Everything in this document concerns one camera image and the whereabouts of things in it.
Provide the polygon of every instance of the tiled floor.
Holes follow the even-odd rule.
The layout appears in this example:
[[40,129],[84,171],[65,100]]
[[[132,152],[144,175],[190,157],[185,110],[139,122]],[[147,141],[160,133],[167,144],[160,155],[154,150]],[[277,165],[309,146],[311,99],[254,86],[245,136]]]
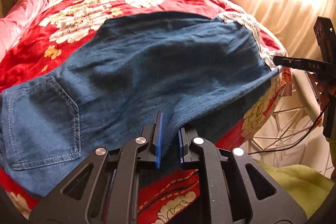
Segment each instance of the tiled floor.
[[[279,106],[284,102],[284,98],[281,99]],[[298,100],[296,92],[293,92],[291,97],[288,97],[283,105],[282,109],[289,109],[294,107],[300,107],[300,102]],[[279,114],[280,126],[285,126],[296,111],[285,112]],[[302,129],[310,126],[312,121],[310,118],[302,111],[290,129]],[[329,144],[325,140],[323,134],[323,127],[317,127],[314,129],[309,136],[304,139],[300,144],[286,151],[276,152],[276,153],[262,153],[254,154],[253,157],[258,160],[262,160],[269,165],[275,167],[283,167],[295,164],[302,164],[309,166],[318,172],[324,174],[326,177],[330,178],[333,171],[333,166],[331,163]],[[305,132],[299,133],[294,136],[291,143],[300,139]],[[266,124],[256,133],[254,140],[261,146],[266,147],[274,142],[273,139],[260,139],[260,136],[267,137],[277,137],[278,130],[276,125],[276,119],[272,116]],[[248,153],[257,151],[255,144],[251,141],[246,142],[242,145],[242,148]]]

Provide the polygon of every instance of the blue denim garment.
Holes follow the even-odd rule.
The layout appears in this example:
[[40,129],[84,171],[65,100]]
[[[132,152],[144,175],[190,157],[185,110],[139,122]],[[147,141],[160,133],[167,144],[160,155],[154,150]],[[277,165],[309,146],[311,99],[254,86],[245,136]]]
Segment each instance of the blue denim garment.
[[237,22],[181,12],[109,19],[61,66],[2,92],[1,164],[44,196],[93,149],[123,146],[162,111],[161,168],[142,172],[146,185],[179,167],[178,128],[191,122],[218,140],[277,73]]

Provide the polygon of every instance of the silver screw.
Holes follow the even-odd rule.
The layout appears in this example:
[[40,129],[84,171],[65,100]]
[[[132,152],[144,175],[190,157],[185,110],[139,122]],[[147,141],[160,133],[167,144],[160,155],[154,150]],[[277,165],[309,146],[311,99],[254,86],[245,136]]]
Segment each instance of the silver screw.
[[138,138],[135,139],[135,142],[136,142],[137,144],[143,144],[143,143],[145,143],[146,141],[147,141],[147,140],[146,140],[145,137],[138,137]]
[[100,148],[97,148],[97,149],[96,149],[96,154],[97,154],[98,156],[102,156],[102,155],[104,155],[105,153],[106,153],[106,149],[103,148],[103,147],[100,147]]
[[202,144],[202,143],[204,143],[204,140],[201,137],[196,137],[196,138],[193,139],[193,142],[195,144]]
[[242,156],[244,155],[244,150],[236,147],[235,149],[232,150],[233,154],[235,154],[236,156]]

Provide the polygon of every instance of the denim pocket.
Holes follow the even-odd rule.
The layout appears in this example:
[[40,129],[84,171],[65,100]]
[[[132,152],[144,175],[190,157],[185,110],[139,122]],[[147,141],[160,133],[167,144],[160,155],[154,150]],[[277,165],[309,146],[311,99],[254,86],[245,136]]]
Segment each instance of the denim pocket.
[[54,77],[4,96],[7,107],[3,105],[1,117],[3,140],[13,170],[53,165],[81,156],[78,106]]

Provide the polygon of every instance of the bed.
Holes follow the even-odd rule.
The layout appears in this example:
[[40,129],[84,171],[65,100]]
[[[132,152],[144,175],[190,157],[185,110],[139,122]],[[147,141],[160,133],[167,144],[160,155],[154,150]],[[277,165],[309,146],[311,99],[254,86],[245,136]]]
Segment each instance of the bed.
[[[224,22],[238,22],[253,34],[258,54],[273,71],[274,77],[267,81],[266,92],[258,95],[242,117],[234,120],[230,130],[222,132],[222,136],[216,139],[216,145],[222,149],[239,147],[270,117],[292,76],[290,70],[277,68],[272,63],[272,55],[287,54],[279,40],[241,7],[228,0],[52,0],[37,12],[27,27],[18,31],[18,39],[6,45],[8,49],[0,63],[0,91],[6,93],[16,85],[52,73],[81,46],[87,45],[106,20],[163,11],[188,12],[207,18],[221,15]],[[2,158],[6,150],[9,148],[2,147]],[[39,192],[36,192],[39,185],[27,187],[27,181],[17,176],[23,169],[9,170],[8,166],[0,169],[0,185],[28,217],[39,200]],[[42,177],[41,184],[48,178]],[[140,189],[138,222],[166,223],[197,196],[197,170],[177,169],[164,174]]]

